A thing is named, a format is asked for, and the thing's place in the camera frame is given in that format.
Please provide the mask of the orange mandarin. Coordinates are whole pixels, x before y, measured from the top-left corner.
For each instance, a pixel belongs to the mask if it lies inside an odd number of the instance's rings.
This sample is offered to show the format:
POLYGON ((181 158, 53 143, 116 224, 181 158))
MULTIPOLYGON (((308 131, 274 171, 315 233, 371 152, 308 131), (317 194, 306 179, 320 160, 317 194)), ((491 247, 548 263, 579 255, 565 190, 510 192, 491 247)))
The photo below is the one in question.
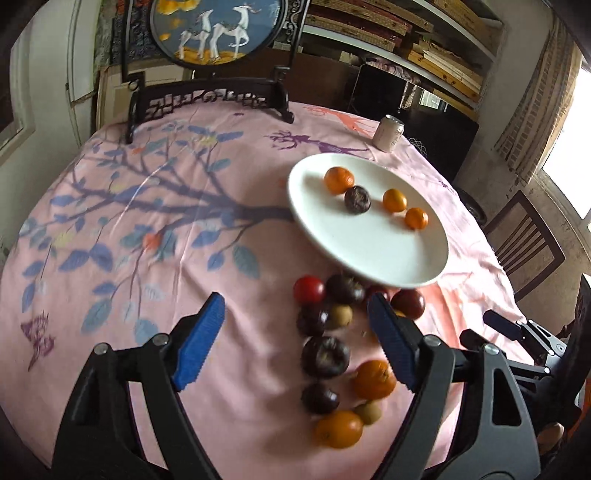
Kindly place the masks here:
POLYGON ((381 400, 390 396, 397 386, 397 378, 385 360, 363 362, 351 380, 356 397, 365 400, 381 400))

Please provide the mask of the dark passion fruit on plate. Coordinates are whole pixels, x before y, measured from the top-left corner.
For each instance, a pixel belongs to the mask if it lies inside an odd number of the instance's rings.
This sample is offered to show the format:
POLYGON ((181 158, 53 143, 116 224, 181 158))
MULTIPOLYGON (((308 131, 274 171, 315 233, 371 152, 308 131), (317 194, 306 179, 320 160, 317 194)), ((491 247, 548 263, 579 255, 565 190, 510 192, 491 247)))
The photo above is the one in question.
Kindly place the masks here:
POLYGON ((363 214, 372 206, 372 198, 369 192, 362 186, 356 185, 349 188, 344 196, 346 210, 352 214, 363 214))

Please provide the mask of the wooden bookshelf with books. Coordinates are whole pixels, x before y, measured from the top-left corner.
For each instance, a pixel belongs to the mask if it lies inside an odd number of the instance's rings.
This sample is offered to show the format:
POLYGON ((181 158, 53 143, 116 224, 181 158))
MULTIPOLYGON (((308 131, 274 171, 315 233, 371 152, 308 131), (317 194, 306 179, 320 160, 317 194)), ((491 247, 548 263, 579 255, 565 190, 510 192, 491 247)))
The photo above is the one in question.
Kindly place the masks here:
POLYGON ((304 32, 388 63, 476 120, 504 24, 488 1, 312 1, 304 32))

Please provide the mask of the brown longan fruit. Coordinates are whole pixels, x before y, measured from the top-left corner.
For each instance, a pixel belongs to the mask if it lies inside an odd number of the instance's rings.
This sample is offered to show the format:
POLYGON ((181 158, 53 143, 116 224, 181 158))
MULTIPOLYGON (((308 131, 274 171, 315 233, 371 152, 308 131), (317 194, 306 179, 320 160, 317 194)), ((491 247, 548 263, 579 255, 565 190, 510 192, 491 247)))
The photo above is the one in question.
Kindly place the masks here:
POLYGON ((366 426, 374 425, 383 416, 383 411, 378 401, 366 401, 356 405, 353 408, 353 412, 356 413, 366 426))

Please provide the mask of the small brown longan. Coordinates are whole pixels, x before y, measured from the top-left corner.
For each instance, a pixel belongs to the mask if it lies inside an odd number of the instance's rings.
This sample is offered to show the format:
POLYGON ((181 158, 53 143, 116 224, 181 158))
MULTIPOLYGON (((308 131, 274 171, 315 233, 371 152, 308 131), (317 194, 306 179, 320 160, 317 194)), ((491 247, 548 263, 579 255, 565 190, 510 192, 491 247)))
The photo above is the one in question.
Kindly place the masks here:
POLYGON ((349 305, 334 304, 329 308, 328 330, 346 328, 353 321, 353 308, 349 305))

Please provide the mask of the white drink can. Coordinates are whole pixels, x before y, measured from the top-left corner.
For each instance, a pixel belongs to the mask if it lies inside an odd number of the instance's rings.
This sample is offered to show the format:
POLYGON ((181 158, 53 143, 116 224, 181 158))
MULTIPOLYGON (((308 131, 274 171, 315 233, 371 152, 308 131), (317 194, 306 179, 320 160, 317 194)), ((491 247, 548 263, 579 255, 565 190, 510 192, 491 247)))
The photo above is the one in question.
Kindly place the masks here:
POLYGON ((373 137, 373 145, 384 152, 391 152, 403 136, 405 124, 393 115, 384 115, 373 137))

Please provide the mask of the white round plate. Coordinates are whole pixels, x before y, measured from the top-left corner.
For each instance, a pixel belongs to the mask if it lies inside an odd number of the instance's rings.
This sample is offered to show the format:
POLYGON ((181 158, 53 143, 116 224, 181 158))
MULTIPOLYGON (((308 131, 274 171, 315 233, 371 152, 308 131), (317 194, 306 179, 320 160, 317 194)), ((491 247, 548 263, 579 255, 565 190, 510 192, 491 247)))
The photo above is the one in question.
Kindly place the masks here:
POLYGON ((294 219, 312 244, 363 279, 398 288, 435 282, 446 269, 449 240, 429 201, 403 177, 376 162, 346 154, 315 154, 298 161, 287 178, 287 197, 294 219), (370 193, 372 206, 363 214, 346 210, 344 198, 329 193, 325 173, 342 167, 370 193), (401 214, 381 204, 390 188, 400 190, 412 207, 423 209, 429 223, 412 230, 401 214))

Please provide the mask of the dark red plum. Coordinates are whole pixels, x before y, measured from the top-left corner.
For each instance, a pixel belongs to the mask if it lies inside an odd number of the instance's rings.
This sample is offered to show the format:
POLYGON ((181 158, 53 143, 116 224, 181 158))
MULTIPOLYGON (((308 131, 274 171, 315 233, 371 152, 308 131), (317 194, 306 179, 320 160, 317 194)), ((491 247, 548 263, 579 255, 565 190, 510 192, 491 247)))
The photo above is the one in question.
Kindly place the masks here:
POLYGON ((426 309, 425 297, 416 289, 399 290, 390 304, 394 311, 414 321, 421 318, 426 309))

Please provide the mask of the large dark passion fruit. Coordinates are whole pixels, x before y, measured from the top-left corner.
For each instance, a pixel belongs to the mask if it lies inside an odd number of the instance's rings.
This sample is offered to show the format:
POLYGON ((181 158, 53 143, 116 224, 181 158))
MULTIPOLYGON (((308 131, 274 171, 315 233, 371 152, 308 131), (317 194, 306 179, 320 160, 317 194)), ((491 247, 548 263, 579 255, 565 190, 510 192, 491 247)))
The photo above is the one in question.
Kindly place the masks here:
POLYGON ((332 379, 349 369, 351 349, 334 336, 308 339, 301 351, 301 369, 315 379, 332 379))

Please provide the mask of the pink printed tablecloth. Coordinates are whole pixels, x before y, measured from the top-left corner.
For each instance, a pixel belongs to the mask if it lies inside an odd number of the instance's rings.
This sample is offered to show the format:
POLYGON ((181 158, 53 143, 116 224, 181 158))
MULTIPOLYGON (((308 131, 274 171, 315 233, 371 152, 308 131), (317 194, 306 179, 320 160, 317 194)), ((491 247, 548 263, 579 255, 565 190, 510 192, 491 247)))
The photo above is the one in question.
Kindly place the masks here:
POLYGON ((408 141, 375 149, 376 123, 294 104, 294 123, 235 103, 198 103, 95 133, 25 220, 1 280, 1 406, 44 463, 74 383, 100 342, 143 344, 199 310, 211 292, 226 319, 181 399, 226 479, 368 479, 412 395, 397 387, 354 447, 311 442, 301 406, 293 286, 335 265, 287 207, 301 159, 348 153, 396 172, 433 205, 450 241, 444 275, 423 291, 420 328, 457 346, 482 315, 521 318, 513 288, 451 185, 408 141))

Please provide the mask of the large mandarin on plate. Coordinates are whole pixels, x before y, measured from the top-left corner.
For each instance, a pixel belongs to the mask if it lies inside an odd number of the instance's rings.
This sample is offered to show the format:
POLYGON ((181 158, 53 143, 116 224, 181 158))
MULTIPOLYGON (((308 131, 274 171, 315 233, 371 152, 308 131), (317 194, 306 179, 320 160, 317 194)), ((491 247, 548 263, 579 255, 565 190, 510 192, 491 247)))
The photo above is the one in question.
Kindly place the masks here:
POLYGON ((344 167, 335 166, 325 172, 324 183, 332 195, 345 194, 349 188, 355 186, 355 176, 344 167))

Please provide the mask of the red cherry tomato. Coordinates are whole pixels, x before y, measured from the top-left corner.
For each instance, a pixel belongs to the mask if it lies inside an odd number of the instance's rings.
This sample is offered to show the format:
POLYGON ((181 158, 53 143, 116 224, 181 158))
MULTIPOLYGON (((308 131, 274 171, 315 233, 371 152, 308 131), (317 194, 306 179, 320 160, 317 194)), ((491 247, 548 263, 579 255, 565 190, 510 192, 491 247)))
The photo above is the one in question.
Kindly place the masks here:
POLYGON ((294 282, 293 294, 300 305, 320 303, 325 298, 325 284, 318 277, 304 275, 294 282))

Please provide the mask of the round deer painting screen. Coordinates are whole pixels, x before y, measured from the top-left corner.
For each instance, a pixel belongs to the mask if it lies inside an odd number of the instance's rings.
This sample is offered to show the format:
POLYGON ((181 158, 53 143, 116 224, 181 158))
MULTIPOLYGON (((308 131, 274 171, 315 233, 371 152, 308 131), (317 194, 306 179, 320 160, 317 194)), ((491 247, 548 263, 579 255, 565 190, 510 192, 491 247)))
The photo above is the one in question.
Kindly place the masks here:
POLYGON ((263 50, 287 18, 287 1, 154 1, 151 35, 161 53, 187 69, 231 64, 263 50))

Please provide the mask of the red tomato near plate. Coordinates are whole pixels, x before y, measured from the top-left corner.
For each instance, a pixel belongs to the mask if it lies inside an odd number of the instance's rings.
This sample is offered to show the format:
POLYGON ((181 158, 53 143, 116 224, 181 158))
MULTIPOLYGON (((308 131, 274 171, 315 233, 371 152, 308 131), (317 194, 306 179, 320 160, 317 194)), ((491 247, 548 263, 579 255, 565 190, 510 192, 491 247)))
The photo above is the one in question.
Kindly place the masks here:
POLYGON ((381 295, 387 301, 390 301, 390 299, 391 299, 390 291, 386 287, 384 287, 383 285, 379 285, 379 284, 372 284, 366 288, 365 298, 363 298, 363 300, 366 303, 368 303, 370 301, 370 299, 372 299, 372 297, 375 295, 381 295))

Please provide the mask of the smooth orange fruit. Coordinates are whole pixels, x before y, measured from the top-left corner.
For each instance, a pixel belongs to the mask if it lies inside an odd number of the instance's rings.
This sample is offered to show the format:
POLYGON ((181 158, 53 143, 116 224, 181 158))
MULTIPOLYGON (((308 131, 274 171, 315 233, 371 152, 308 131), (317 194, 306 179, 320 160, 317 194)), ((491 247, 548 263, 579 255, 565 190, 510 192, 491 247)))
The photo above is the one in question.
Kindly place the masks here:
POLYGON ((356 445, 363 435, 365 424, 351 410, 336 410, 315 422, 312 440, 322 447, 346 449, 356 445))

